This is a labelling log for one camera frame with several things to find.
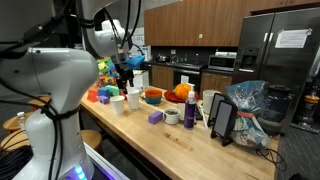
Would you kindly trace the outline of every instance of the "wooden table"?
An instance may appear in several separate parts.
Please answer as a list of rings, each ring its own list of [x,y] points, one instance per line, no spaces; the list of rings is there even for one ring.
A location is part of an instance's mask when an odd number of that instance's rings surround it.
[[[115,115],[110,104],[92,103],[86,97],[82,108],[172,179],[275,179],[272,163],[235,143],[222,147],[219,138],[210,138],[211,129],[205,131],[202,121],[193,130],[163,120],[155,125],[148,122],[148,115],[177,107],[176,103],[162,99],[153,106],[140,100],[139,110],[131,112],[125,101],[124,114]],[[278,139],[271,139],[269,148],[278,150]]]

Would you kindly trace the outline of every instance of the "paper sign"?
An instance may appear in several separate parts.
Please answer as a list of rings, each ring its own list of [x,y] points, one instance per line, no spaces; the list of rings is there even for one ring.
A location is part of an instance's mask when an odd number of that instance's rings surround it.
[[[181,83],[188,83],[189,82],[189,76],[181,75]]]
[[[276,48],[303,48],[311,29],[280,31]]]

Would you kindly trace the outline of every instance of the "bottle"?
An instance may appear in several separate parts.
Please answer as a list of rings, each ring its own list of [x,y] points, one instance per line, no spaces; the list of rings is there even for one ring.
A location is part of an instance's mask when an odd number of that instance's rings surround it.
[[[21,129],[21,131],[24,131],[25,130],[25,127],[24,127],[24,121],[25,121],[24,112],[18,112],[17,116],[18,116],[18,119],[19,119],[20,129]]]
[[[195,122],[194,112],[196,110],[196,99],[194,92],[194,84],[189,84],[191,90],[188,93],[188,99],[186,100],[185,113],[184,113],[184,127],[186,129],[192,129]]]

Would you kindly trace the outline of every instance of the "microwave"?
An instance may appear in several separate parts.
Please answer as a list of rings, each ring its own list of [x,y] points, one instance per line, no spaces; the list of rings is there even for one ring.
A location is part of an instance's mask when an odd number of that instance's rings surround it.
[[[208,68],[233,72],[236,56],[237,53],[216,53],[215,55],[210,55]]]

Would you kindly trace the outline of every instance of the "upper cabinet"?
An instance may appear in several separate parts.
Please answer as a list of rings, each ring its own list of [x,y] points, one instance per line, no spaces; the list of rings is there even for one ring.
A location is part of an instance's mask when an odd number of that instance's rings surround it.
[[[320,0],[183,0],[144,12],[145,44],[238,46],[250,12],[315,2]]]

